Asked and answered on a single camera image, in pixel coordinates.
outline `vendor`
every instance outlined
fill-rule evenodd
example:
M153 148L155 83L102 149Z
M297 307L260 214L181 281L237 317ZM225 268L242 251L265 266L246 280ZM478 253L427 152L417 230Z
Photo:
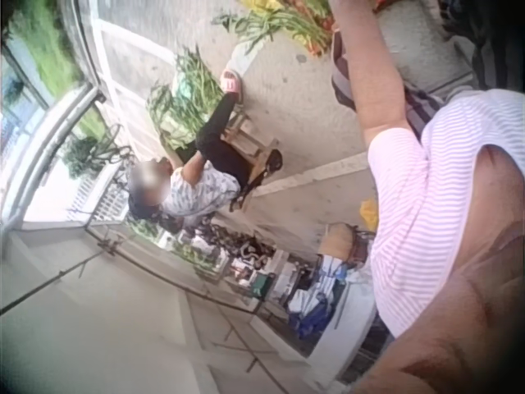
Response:
M197 153L174 170L169 160L137 164L129 179L130 210L152 215L159 211L173 218L203 216L229 204L248 185L249 163L221 140L236 103L241 101L241 81L224 71L225 92L208 122L197 133Z

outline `woven basket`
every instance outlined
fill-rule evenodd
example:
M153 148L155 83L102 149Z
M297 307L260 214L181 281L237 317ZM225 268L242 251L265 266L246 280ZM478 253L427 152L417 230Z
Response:
M352 256L354 245L354 228L346 223L334 223L327 226L318 253L347 261Z

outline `black pants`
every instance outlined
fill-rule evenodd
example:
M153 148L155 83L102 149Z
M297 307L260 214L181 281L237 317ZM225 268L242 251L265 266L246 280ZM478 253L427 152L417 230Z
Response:
M230 115L237 101L237 94L226 93L212 116L195 137L195 147L220 172L232 175L243 188L248 185L250 167L233 147L221 140Z

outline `pink striped shirt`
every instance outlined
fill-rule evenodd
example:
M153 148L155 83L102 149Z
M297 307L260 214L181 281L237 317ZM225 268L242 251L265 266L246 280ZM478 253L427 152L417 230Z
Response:
M370 144L379 194L371 252L377 308L397 337L443 287L468 216L476 157L501 147L525 174L525 96L505 90L458 97L422 133L391 129Z

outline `striped sleeve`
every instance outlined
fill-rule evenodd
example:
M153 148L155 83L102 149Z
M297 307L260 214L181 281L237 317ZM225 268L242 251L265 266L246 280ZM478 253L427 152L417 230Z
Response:
M397 128L373 139L368 162L379 196L380 227L388 231L425 192L427 155L412 131Z

